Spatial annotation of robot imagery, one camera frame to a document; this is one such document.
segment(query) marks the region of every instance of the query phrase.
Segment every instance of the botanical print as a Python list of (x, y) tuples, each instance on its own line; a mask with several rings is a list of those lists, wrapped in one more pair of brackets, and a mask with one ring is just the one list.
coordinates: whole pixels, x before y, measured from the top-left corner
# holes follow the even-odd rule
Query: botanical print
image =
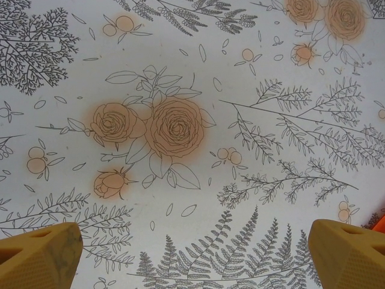
[(73, 289), (321, 288), (312, 222), (385, 214), (385, 3), (233, 2), (0, 3), (0, 238), (76, 222)]
[(30, 0), (6, 0), (0, 5), (0, 83), (27, 95), (67, 78), (66, 69), (59, 64), (73, 61), (79, 41), (67, 32), (66, 10), (29, 16), (29, 8)]

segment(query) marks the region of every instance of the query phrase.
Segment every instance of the rose illustration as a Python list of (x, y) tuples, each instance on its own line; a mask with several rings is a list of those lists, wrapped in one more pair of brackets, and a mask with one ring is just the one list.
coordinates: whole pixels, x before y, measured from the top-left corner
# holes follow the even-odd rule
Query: rose illustration
[(313, 52), (313, 47), (306, 44), (295, 45), (291, 51), (291, 61), (298, 66), (304, 64), (309, 65), (310, 61), (314, 56), (319, 56)]
[(94, 192), (103, 199), (107, 199), (116, 194), (119, 194), (120, 198), (122, 196), (120, 191), (124, 185), (131, 184), (135, 181), (130, 181), (126, 178), (126, 172), (102, 172), (96, 179), (94, 183)]
[(364, 30), (365, 18), (357, 0), (330, 0), (326, 9), (326, 24), (335, 37), (352, 40)]
[(146, 139), (160, 157), (190, 154), (203, 135), (199, 107), (186, 99), (167, 97), (153, 109), (153, 116), (147, 121)]
[(318, 3), (316, 0), (287, 0), (286, 9), (294, 23), (309, 23), (317, 14)]
[(122, 104), (101, 105), (94, 114), (91, 128), (102, 141), (121, 143), (127, 138), (141, 137), (146, 131), (137, 114)]

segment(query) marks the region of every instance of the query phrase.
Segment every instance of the orange berry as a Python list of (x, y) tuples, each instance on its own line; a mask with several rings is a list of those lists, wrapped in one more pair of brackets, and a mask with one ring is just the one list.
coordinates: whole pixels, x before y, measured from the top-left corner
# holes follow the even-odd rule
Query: orange berry
[(349, 219), (348, 210), (340, 210), (338, 213), (338, 218), (341, 222), (346, 222)]
[(116, 28), (113, 27), (111, 24), (104, 25), (103, 32), (107, 36), (114, 36), (116, 34)]
[(33, 158), (27, 162), (26, 167), (31, 173), (38, 174), (44, 172), (46, 163), (41, 158)]
[(130, 32), (134, 28), (134, 21), (128, 16), (120, 16), (116, 19), (116, 26), (124, 32)]
[(227, 151), (227, 149), (224, 149), (224, 148), (219, 149), (217, 152), (217, 156), (221, 160), (225, 160), (228, 155), (229, 155), (229, 152)]
[(251, 61), (254, 58), (254, 53), (250, 49), (245, 49), (242, 51), (242, 57), (246, 61)]
[(43, 158), (44, 157), (44, 151), (39, 148), (38, 146), (34, 146), (31, 148), (28, 152), (28, 156), (30, 158)]
[(233, 152), (230, 156), (232, 164), (240, 164), (242, 161), (242, 155), (239, 152)]

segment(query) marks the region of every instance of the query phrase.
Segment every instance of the small leaf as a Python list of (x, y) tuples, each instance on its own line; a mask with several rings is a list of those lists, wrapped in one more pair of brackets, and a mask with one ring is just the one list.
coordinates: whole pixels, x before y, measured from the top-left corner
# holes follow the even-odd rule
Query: small leaf
[(143, 69), (144, 76), (148, 79), (154, 79), (156, 77), (156, 69), (152, 65), (148, 65)]
[(61, 131), (60, 131), (60, 134), (66, 134), (67, 132), (70, 131), (70, 128), (68, 126), (66, 126), (65, 128), (63, 128)]
[(324, 61), (325, 62), (328, 62), (331, 58), (331, 56), (333, 55), (333, 53), (331, 51), (328, 51), (324, 54)]
[(189, 99), (194, 98), (200, 94), (202, 94), (202, 92), (198, 92), (197, 90), (193, 89), (179, 89), (174, 96), (179, 99)]
[(150, 170), (159, 179), (162, 179), (169, 170), (173, 160), (168, 155), (162, 155), (159, 157), (156, 152), (150, 156)]
[(195, 209), (197, 208), (197, 205), (191, 205), (183, 210), (183, 212), (180, 214), (182, 217), (188, 217), (190, 216)]
[(36, 193), (35, 190), (33, 188), (31, 188), (29, 185), (24, 185), (24, 187), (27, 188), (27, 190), (33, 192), (33, 193)]
[(156, 176), (151, 174), (149, 176), (147, 176), (143, 181), (142, 181), (142, 186), (143, 188), (148, 188), (152, 185), (152, 183), (154, 182), (154, 180), (156, 179)]
[(176, 175), (176, 185), (182, 188), (199, 189), (200, 184), (197, 176), (184, 164), (174, 163), (170, 169)]
[(46, 101), (38, 101), (38, 102), (35, 103), (34, 108), (36, 110), (39, 110), (42, 107), (44, 107), (45, 105), (46, 105)]
[(127, 32), (123, 33), (121, 36), (118, 38), (118, 44), (124, 39), (124, 37), (127, 35)]
[(110, 74), (105, 81), (111, 84), (126, 84), (138, 78), (138, 75), (133, 71), (118, 71)]
[(226, 39), (223, 44), (222, 44), (222, 48), (225, 48), (227, 45), (229, 44), (229, 39)]
[(152, 33), (139, 32), (139, 31), (131, 31), (130, 33), (133, 34), (133, 35), (136, 35), (136, 36), (149, 36), (149, 35), (152, 35)]
[(214, 87), (218, 92), (222, 91), (222, 83), (218, 80), (218, 78), (214, 77), (212, 82), (214, 83)]
[(55, 160), (53, 160), (53, 161), (50, 161), (50, 162), (47, 164), (47, 166), (54, 166), (54, 165), (60, 163), (61, 161), (63, 161), (64, 159), (65, 159), (65, 157), (57, 158), (57, 159), (55, 159)]
[(178, 94), (179, 90), (180, 90), (180, 86), (170, 87), (169, 89), (167, 89), (166, 95), (167, 96), (174, 96), (174, 95)]
[(77, 166), (73, 167), (72, 170), (73, 170), (73, 171), (80, 170), (82, 167), (85, 166), (85, 164), (86, 164), (86, 163), (78, 164)]
[(188, 56), (188, 53), (184, 51), (183, 49), (179, 49), (180, 53), (182, 53), (184, 56)]
[(87, 24), (85, 23), (85, 21), (83, 19), (80, 19), (78, 16), (74, 15), (73, 13), (71, 13), (72, 17), (74, 17), (78, 22), (82, 23), (82, 24)]
[(44, 144), (44, 142), (39, 139), (38, 142), (40, 143), (40, 146), (43, 148), (43, 149), (46, 149), (46, 145)]
[(246, 61), (240, 61), (240, 62), (235, 63), (234, 66), (239, 66), (239, 65), (242, 65), (242, 64), (245, 64), (245, 63), (246, 63)]
[(133, 164), (143, 159), (151, 151), (146, 138), (144, 136), (136, 138), (126, 156), (126, 164)]
[(84, 131), (85, 130), (85, 125), (83, 123), (81, 123), (80, 121), (76, 120), (76, 119), (70, 119), (68, 118), (68, 124), (69, 126), (75, 130), (75, 131)]
[(108, 17), (105, 16), (104, 14), (103, 14), (103, 17), (104, 17), (104, 19), (106, 19), (107, 22), (110, 23), (113, 27), (116, 27), (116, 24), (115, 24), (115, 22), (114, 22), (113, 20), (111, 20), (110, 18), (108, 18)]
[(200, 54), (200, 58), (202, 59), (203, 63), (205, 63), (207, 56), (206, 56), (205, 48), (203, 47), (202, 44), (199, 44), (199, 54)]
[(173, 211), (173, 207), (174, 207), (174, 204), (173, 204), (173, 203), (171, 203), (171, 204), (168, 206), (167, 211), (166, 211), (166, 217), (168, 217), (168, 216), (171, 214), (171, 212)]
[(211, 128), (217, 125), (211, 115), (204, 109), (199, 109), (200, 114), (202, 115), (202, 125), (205, 128)]
[(165, 75), (158, 79), (158, 85), (165, 89), (177, 83), (181, 78), (179, 75)]
[(95, 33), (94, 33), (94, 31), (92, 30), (91, 27), (90, 27), (90, 29), (88, 29), (88, 32), (90, 33), (90, 35), (93, 38), (93, 40), (95, 40)]
[(67, 101), (64, 98), (62, 98), (61, 96), (54, 96), (54, 98), (57, 101), (60, 101), (62, 104), (66, 104), (67, 103)]

